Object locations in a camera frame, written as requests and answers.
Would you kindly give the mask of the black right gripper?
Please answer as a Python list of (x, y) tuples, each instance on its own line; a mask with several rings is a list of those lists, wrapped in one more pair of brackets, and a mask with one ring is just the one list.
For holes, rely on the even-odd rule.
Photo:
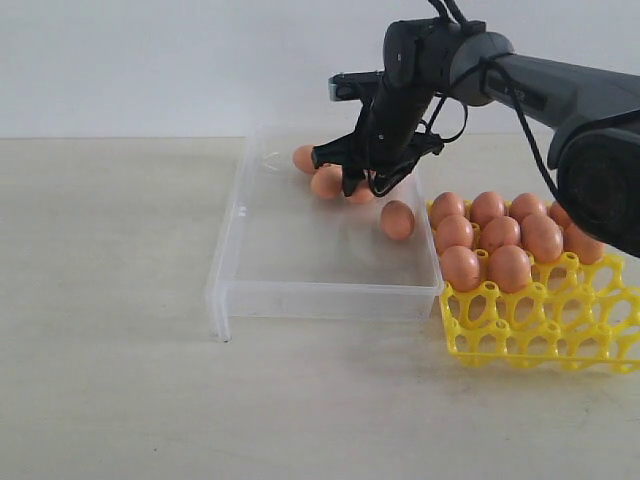
[(429, 86), (396, 87), (382, 76), (354, 132), (314, 146), (313, 166), (338, 166), (345, 196), (355, 193), (369, 171), (372, 193), (386, 196), (413, 172), (424, 155), (438, 154), (444, 147), (438, 135), (416, 131), (434, 95)]

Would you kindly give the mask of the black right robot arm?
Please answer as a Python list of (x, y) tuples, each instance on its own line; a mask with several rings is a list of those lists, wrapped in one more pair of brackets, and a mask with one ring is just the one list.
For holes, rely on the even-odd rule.
[(342, 169), (342, 189), (361, 184), (383, 197), (419, 160), (438, 154), (426, 112), (446, 100), (464, 108), (499, 102), (522, 125), (551, 128), (538, 168), (555, 200), (586, 234), (629, 255), (639, 252), (639, 79), (635, 75), (516, 54), (479, 21), (392, 23), (380, 71), (338, 74), (334, 101), (359, 100), (354, 130), (316, 146), (315, 167)]

